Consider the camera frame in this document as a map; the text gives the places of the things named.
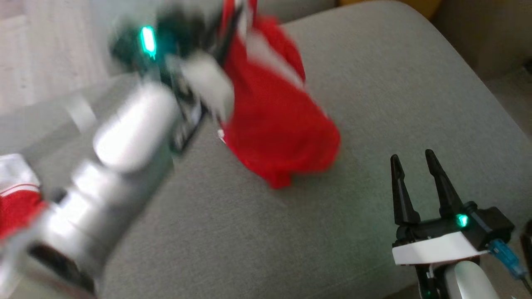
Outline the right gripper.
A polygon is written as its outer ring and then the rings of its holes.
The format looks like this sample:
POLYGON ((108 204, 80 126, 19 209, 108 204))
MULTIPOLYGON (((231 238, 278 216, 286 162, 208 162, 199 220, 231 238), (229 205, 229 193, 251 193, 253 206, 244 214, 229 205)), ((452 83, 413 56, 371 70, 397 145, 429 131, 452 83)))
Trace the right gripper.
POLYGON ((498 208, 463 203, 435 153, 424 152, 434 178, 439 214, 421 223, 412 206, 399 156, 391 156, 394 223, 399 225, 392 254, 397 265, 428 265, 471 259, 488 253, 492 243, 511 240, 515 225, 498 208))

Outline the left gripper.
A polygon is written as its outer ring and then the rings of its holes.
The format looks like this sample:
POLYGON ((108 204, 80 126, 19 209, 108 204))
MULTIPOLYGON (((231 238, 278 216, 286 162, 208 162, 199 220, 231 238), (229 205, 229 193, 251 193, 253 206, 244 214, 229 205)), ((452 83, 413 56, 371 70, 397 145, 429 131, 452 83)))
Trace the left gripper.
POLYGON ((185 63, 192 55, 205 53, 223 66, 235 36, 235 17, 222 24, 224 15, 217 13, 207 23, 199 13, 168 11, 156 17, 155 25, 131 20, 119 24, 117 35, 109 41, 112 60, 143 79, 152 79, 171 89, 177 99, 180 118, 173 133, 171 150, 183 155, 205 116, 212 110, 185 78, 185 63))

